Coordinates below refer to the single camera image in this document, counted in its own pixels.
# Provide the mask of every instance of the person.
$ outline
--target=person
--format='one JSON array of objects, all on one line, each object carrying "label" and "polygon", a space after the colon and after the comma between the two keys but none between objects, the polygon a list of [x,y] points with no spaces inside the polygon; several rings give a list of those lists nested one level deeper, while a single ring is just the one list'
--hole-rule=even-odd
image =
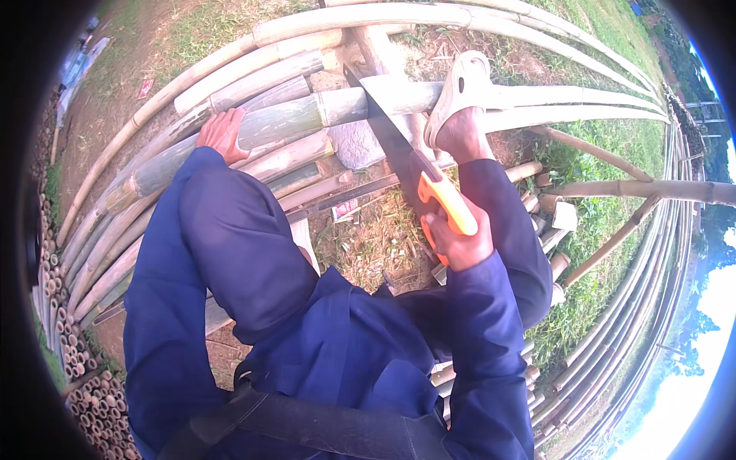
[{"label": "person", "polygon": [[[242,111],[208,121],[158,202],[125,297],[130,427],[145,458],[158,456],[190,417],[231,398],[208,363],[206,289],[235,320],[235,337],[253,345],[236,383],[245,375],[260,393],[416,418],[436,410],[433,365],[452,359],[446,452],[533,457],[520,351],[523,331],[549,309],[551,269],[481,131],[482,115],[477,107],[457,112],[436,140],[459,164],[479,230],[458,236],[445,216],[428,214],[436,251],[449,260],[447,287],[396,297],[385,285],[371,295],[333,267],[318,276],[271,191],[228,168],[247,156],[236,142]],[[208,455],[337,457],[244,430]]]}]

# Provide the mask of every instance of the hand saw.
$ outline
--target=hand saw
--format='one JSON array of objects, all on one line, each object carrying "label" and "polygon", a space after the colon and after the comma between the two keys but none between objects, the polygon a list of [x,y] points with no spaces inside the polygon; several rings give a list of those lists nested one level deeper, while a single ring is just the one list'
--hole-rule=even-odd
[{"label": "hand saw", "polygon": [[[424,216],[427,213],[437,214],[440,208],[447,213],[447,223],[454,233],[475,235],[478,232],[478,223],[460,196],[460,192],[445,173],[433,165],[423,153],[411,146],[396,124],[347,66],[344,67],[344,74],[351,87],[363,88],[365,91],[368,101],[368,124],[399,179],[406,201],[420,216],[422,230],[432,249],[435,250],[436,245]],[[438,257],[445,266],[449,264],[445,256],[438,255]]]}]

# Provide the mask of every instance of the sleeve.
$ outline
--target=sleeve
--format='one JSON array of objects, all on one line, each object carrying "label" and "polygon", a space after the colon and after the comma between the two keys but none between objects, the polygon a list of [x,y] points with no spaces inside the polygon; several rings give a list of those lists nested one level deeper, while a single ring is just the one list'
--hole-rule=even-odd
[{"label": "sleeve", "polygon": [[123,348],[131,431],[155,458],[199,409],[225,402],[205,347],[205,284],[186,247],[179,218],[184,186],[198,171],[227,168],[210,147],[195,149],[161,195],[125,294]]},{"label": "sleeve", "polygon": [[457,374],[445,439],[455,459],[532,459],[521,319],[497,252],[447,272],[450,348]]}]

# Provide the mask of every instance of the blue trousers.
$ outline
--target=blue trousers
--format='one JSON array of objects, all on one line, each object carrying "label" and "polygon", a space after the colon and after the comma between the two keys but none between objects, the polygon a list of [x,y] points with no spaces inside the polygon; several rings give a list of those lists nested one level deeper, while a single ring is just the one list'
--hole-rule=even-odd
[{"label": "blue trousers", "polygon": [[[497,161],[465,163],[459,176],[461,192],[488,213],[495,249],[529,329],[547,314],[552,296],[550,264],[529,215]],[[238,340],[254,344],[303,311],[318,278],[264,184],[230,169],[201,171],[182,192],[180,221],[205,285],[237,323]],[[384,285],[375,295],[391,294]],[[397,296],[440,361],[451,359],[445,298],[444,287]]]}]

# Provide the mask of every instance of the black strap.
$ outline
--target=black strap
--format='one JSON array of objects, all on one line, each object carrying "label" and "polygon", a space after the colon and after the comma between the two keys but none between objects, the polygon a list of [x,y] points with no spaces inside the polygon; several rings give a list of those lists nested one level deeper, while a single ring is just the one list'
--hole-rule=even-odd
[{"label": "black strap", "polygon": [[323,406],[255,391],[249,383],[209,413],[192,417],[158,458],[201,459],[235,429],[326,452],[372,460],[450,460],[435,411],[412,419],[388,412]]}]

